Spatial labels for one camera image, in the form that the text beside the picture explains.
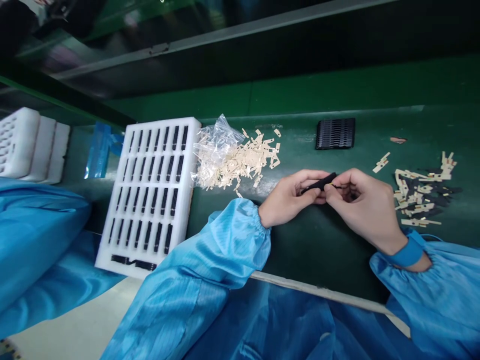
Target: black electronic component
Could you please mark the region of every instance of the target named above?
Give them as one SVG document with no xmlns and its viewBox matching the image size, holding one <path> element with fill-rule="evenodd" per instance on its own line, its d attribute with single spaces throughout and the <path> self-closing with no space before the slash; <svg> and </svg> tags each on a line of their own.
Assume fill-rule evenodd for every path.
<svg viewBox="0 0 480 360">
<path fill-rule="evenodd" d="M 171 199 L 171 208 L 170 208 L 170 215 L 175 216 L 175 208 L 177 207 L 177 196 L 179 194 L 179 190 L 177 188 L 173 189 L 173 198 Z"/>
<path fill-rule="evenodd" d="M 135 199 L 133 200 L 133 212 L 137 209 L 137 201 L 139 200 L 140 187 L 136 188 Z"/>
<path fill-rule="evenodd" d="M 160 181 L 160 174 L 162 173 L 162 166 L 164 165 L 164 157 L 160 158 L 160 166 L 158 167 L 158 174 L 156 175 L 156 180 Z"/>
<path fill-rule="evenodd" d="M 146 138 L 146 149 L 145 149 L 146 152 L 149 151 L 151 137 L 152 137 L 152 130 L 148 130 L 148 137 Z"/>
<path fill-rule="evenodd" d="M 155 139 L 155 147 L 153 148 L 153 151 L 157 151 L 157 147 L 159 146 L 159 139 L 160 139 L 160 129 L 156 132 L 156 139 Z"/>
<path fill-rule="evenodd" d="M 122 237 L 122 229 L 124 227 L 124 220 L 122 219 L 120 221 L 120 230 L 118 230 L 118 239 L 116 241 L 116 244 L 119 245 L 120 244 L 120 238 Z"/>
<path fill-rule="evenodd" d="M 167 126 L 165 129 L 165 137 L 163 138 L 163 151 L 167 148 L 167 140 L 169 139 L 169 130 L 170 128 Z"/>
<path fill-rule="evenodd" d="M 128 166 L 129 166 L 129 160 L 127 159 L 125 163 L 125 170 L 123 170 L 123 181 L 125 181 L 125 175 L 127 175 Z"/>
<path fill-rule="evenodd" d="M 321 120 L 316 129 L 316 149 L 349 149 L 354 147 L 355 118 Z"/>
<path fill-rule="evenodd" d="M 108 243 L 112 241 L 112 233 L 114 232 L 115 218 L 111 221 L 110 236 L 108 237 Z"/>
<path fill-rule="evenodd" d="M 153 193 L 153 200 L 151 201 L 151 209 L 150 209 L 150 214 L 153 214 L 155 212 L 155 204 L 157 203 L 157 195 L 159 193 L 159 188 L 155 188 L 155 192 Z"/>
<path fill-rule="evenodd" d="M 125 242 L 125 246 L 128 246 L 129 245 L 129 241 L 130 241 L 130 234 L 132 233 L 132 226 L 134 224 L 134 221 L 133 220 L 130 220 L 130 225 L 128 225 L 128 231 L 126 232 L 126 242 Z"/>
<path fill-rule="evenodd" d="M 157 268 L 157 265 L 147 261 L 135 260 L 135 267 L 142 268 L 148 271 L 153 271 Z"/>
<path fill-rule="evenodd" d="M 154 170 L 155 156 L 151 158 L 150 170 L 148 170 L 148 181 L 152 178 L 152 171 Z"/>
<path fill-rule="evenodd" d="M 179 138 L 179 126 L 175 126 L 175 132 L 173 133 L 173 143 L 171 145 L 172 150 L 177 150 L 177 140 Z"/>
<path fill-rule="evenodd" d="M 133 169 L 131 170 L 131 178 L 130 178 L 131 182 L 134 180 L 134 174 L 135 174 L 135 167 L 136 166 L 137 166 L 137 158 L 135 158 L 135 161 L 133 162 Z"/>
<path fill-rule="evenodd" d="M 141 212 L 145 212 L 145 206 L 147 205 L 147 198 L 149 197 L 149 188 L 145 189 L 145 195 L 143 195 L 143 203 L 141 204 Z"/>
<path fill-rule="evenodd" d="M 140 140 L 138 140 L 138 152 L 140 152 L 140 146 L 142 145 L 142 136 L 144 135 L 144 131 L 140 130 Z"/>
<path fill-rule="evenodd" d="M 182 174 L 182 166 L 184 165 L 184 156 L 180 155 L 180 159 L 178 159 L 178 167 L 176 168 L 176 182 L 180 181 L 180 175 Z"/>
<path fill-rule="evenodd" d="M 134 144 L 134 138 L 135 138 L 135 131 L 132 131 L 131 140 L 130 140 L 130 150 L 128 150 L 129 153 L 132 152 L 132 145 Z"/>
<path fill-rule="evenodd" d="M 142 220 L 138 222 L 138 228 L 136 229 L 136 236 L 135 236 L 135 249 L 139 246 L 139 238 L 140 232 L 142 232 Z"/>
<path fill-rule="evenodd" d="M 142 176 L 144 175 L 144 169 L 145 169 L 145 162 L 147 161 L 147 158 L 144 157 L 143 161 L 141 162 L 141 168 L 140 168 L 140 181 L 142 181 Z"/>
<path fill-rule="evenodd" d="M 153 248 L 154 252 L 159 251 L 159 245 L 160 245 L 160 235 L 162 234 L 162 223 L 158 223 L 158 228 L 156 229 L 156 235 L 155 235 L 155 246 Z"/>
<path fill-rule="evenodd" d="M 163 253 L 168 254 L 170 250 L 170 239 L 172 238 L 172 224 L 168 224 L 168 230 L 166 232 L 166 240 L 165 240 L 165 247 L 163 248 Z"/>
<path fill-rule="evenodd" d="M 129 205 L 129 200 L 130 200 L 130 191 L 132 190 L 131 187 L 128 188 L 128 192 L 126 193 L 126 200 L 125 200 L 125 206 L 123 208 L 123 211 L 127 211 L 127 206 Z"/>
<path fill-rule="evenodd" d="M 189 127 L 184 126 L 183 127 L 183 137 L 181 139 L 181 149 L 185 150 L 185 147 L 187 146 L 187 135 L 189 133 Z"/>
<path fill-rule="evenodd" d="M 145 242 L 143 243 L 143 250 L 147 250 L 149 248 L 149 241 L 150 241 L 150 232 L 152 231 L 152 222 L 148 222 L 148 226 L 146 227 L 146 235 L 145 235 Z"/>
<path fill-rule="evenodd" d="M 120 188 L 120 193 L 118 194 L 118 200 L 116 201 L 116 211 L 119 210 L 120 198 L 122 197 L 122 190 L 123 190 L 123 189 L 124 189 L 124 188 L 121 187 L 121 188 Z"/>
<path fill-rule="evenodd" d="M 337 177 L 337 173 L 332 172 L 327 177 L 324 177 L 323 179 L 320 179 L 316 183 L 314 183 L 314 184 L 308 186 L 307 188 L 303 189 L 301 191 L 301 194 L 303 195 L 306 191 L 308 191 L 310 189 L 314 189 L 314 188 L 319 188 L 321 191 L 324 191 L 325 185 L 330 184 L 333 181 L 333 179 L 335 179 L 336 177 Z"/>
<path fill-rule="evenodd" d="M 166 206 L 166 203 L 167 203 L 167 195 L 168 195 L 168 193 L 169 193 L 169 189 L 168 189 L 168 188 L 164 188 L 164 189 L 163 189 L 163 199 L 161 200 L 160 215 L 165 214 L 165 206 Z"/>
<path fill-rule="evenodd" d="M 166 172 L 166 180 L 170 181 L 170 175 L 172 174 L 172 167 L 174 166 L 175 156 L 170 156 L 170 163 L 168 164 L 168 170 Z"/>
</svg>

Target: blue fabric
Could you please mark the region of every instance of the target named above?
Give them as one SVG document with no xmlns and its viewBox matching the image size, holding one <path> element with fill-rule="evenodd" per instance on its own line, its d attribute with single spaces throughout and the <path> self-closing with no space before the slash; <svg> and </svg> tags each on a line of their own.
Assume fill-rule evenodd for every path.
<svg viewBox="0 0 480 360">
<path fill-rule="evenodd" d="M 123 278 L 94 268 L 94 238 L 82 231 L 89 215 L 89 203 L 72 192 L 0 177 L 0 339 Z"/>
<path fill-rule="evenodd" d="M 270 252 L 249 200 L 233 200 L 149 275 L 102 359 L 474 359 L 480 356 L 479 253 L 428 243 L 433 266 L 411 273 L 380 254 L 372 270 L 390 289 L 386 316 L 249 280 Z"/>
</svg>

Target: right hand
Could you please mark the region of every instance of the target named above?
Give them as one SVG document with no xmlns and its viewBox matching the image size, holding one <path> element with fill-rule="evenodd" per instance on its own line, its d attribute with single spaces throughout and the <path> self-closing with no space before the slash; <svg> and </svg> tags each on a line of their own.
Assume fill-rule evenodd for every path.
<svg viewBox="0 0 480 360">
<path fill-rule="evenodd" d="M 387 255 L 396 254 L 407 244 L 397 221 L 390 185 L 355 168 L 332 183 L 341 188 L 326 185 L 321 195 L 350 229 Z"/>
</svg>

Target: blue antistatic gown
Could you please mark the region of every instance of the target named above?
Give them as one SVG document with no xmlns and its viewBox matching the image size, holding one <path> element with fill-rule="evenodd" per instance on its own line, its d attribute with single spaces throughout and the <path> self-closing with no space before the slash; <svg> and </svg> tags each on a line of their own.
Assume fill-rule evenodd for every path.
<svg viewBox="0 0 480 360">
<path fill-rule="evenodd" d="M 247 280 L 270 253 L 270 230 L 233 200 L 146 279 L 102 359 L 480 359 L 480 251 L 432 241 L 432 267 L 370 266 L 390 290 L 384 315 Z"/>
</svg>

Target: clear plastic bag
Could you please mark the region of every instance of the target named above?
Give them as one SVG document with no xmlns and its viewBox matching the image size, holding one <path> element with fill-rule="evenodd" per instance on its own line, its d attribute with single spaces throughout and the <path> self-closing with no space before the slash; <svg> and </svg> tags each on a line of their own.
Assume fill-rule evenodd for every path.
<svg viewBox="0 0 480 360">
<path fill-rule="evenodd" d="M 211 188 L 212 179 L 218 176 L 218 170 L 228 154 L 244 140 L 245 136 L 230 127 L 223 114 L 215 125 L 200 129 L 198 142 L 193 144 L 193 152 L 198 157 L 196 172 L 191 173 L 195 186 Z"/>
</svg>

